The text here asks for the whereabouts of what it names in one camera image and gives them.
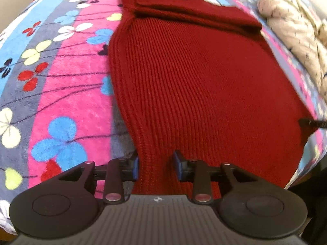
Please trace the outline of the dark red knit sweater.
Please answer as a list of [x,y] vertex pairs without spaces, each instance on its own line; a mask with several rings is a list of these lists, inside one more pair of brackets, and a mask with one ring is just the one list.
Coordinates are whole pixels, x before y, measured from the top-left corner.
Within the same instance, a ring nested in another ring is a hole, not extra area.
[[236,7],[204,0],[121,0],[109,42],[119,111],[139,154],[134,194],[190,194],[173,152],[229,162],[284,187],[312,130],[292,84],[261,35]]

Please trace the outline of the floral striped fleece bed blanket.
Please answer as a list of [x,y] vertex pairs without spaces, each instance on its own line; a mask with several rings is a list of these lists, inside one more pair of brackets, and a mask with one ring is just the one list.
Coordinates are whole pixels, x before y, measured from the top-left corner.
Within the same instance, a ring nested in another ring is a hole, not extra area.
[[134,151],[108,62],[121,16],[121,0],[33,0],[1,33],[1,230],[24,190]]

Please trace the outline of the beige star pattern duvet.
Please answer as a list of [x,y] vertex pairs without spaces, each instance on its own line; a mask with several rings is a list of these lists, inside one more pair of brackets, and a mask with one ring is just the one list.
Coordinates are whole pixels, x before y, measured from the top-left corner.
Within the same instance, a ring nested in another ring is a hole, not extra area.
[[326,98],[326,20],[302,0],[258,0],[257,7]]

